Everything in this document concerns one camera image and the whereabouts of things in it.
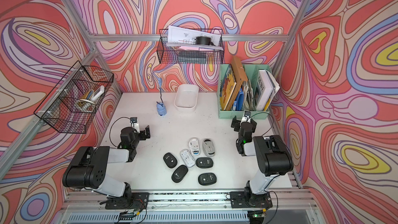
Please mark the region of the grey computer mouse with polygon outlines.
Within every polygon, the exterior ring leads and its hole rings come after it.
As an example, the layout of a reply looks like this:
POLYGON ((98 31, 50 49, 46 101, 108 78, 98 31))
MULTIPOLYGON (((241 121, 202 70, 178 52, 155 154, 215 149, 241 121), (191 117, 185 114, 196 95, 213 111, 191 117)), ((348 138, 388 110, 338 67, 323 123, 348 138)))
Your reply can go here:
POLYGON ((210 139, 203 141, 203 150, 207 157, 213 157, 215 155, 214 143, 210 139))

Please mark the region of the white mouse blue label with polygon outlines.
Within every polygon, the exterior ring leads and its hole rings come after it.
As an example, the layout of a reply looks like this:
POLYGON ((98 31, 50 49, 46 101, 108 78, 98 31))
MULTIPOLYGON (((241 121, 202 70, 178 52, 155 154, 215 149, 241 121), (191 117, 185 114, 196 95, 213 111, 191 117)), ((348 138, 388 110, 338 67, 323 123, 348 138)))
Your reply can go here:
POLYGON ((193 156, 200 155, 200 142, 198 138, 191 138, 188 142, 188 147, 193 156))

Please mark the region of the white mouse underside up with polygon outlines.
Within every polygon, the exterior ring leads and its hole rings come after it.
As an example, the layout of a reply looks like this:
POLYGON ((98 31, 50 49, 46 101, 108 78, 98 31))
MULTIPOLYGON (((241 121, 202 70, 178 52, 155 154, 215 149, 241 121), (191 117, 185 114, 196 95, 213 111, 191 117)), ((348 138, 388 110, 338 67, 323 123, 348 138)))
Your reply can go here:
POLYGON ((195 159, 193 158, 193 156, 191 155, 189 150, 183 149, 180 152, 180 157, 186 167, 191 168, 191 167, 195 166, 195 159))

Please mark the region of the white storage box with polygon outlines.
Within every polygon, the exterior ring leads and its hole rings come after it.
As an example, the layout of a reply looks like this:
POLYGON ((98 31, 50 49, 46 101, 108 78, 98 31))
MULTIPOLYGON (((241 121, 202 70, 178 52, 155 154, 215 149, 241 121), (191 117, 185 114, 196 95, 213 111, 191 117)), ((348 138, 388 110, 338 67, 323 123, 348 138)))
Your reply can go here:
POLYGON ((198 102, 199 87, 197 85, 182 84, 178 87, 174 106, 180 112, 195 111, 198 102))

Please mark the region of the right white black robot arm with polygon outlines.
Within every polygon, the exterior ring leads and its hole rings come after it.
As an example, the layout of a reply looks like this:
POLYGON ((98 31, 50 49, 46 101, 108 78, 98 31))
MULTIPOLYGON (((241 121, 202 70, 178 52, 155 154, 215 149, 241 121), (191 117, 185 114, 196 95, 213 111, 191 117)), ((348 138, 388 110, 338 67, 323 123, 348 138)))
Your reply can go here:
POLYGON ((243 191, 231 191, 232 208, 262 208, 273 206, 269 193, 270 186, 281 176, 293 170, 291 153, 281 136, 253 136, 257 124, 248 117, 238 121, 233 118, 231 127, 238 133, 236 148, 243 156, 254 156, 258 170, 246 183, 243 191))

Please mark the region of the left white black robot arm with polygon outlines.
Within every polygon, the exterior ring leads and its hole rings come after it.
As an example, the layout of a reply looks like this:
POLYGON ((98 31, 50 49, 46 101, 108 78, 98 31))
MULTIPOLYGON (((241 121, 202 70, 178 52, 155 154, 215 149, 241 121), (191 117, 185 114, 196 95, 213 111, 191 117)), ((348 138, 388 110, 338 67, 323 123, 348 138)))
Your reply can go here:
POLYGON ((131 163, 137 155, 140 141, 151 138, 150 126, 138 131, 134 127, 121 130, 117 148, 82 146, 78 149, 62 177, 66 188, 92 190, 110 198, 130 198, 129 183, 107 174, 112 163, 131 163))

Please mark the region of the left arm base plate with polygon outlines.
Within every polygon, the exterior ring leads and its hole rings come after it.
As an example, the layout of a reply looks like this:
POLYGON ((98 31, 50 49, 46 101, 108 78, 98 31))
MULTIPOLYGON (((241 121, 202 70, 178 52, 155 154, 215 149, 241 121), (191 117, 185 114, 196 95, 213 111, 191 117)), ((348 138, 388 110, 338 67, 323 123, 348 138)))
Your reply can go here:
POLYGON ((105 208, 108 210, 143 210, 147 207, 148 202, 148 192, 134 192, 127 197, 108 198, 105 202, 102 202, 101 205, 105 204, 105 208))

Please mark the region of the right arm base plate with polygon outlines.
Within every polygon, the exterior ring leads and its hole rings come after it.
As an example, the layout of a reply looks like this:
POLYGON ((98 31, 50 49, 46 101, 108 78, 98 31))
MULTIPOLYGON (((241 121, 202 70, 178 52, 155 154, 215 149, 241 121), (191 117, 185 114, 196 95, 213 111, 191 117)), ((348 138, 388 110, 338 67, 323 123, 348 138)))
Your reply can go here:
POLYGON ((229 196, 231 208, 269 209, 273 207, 272 199, 268 192, 263 195, 255 195, 244 191, 231 191, 229 196))

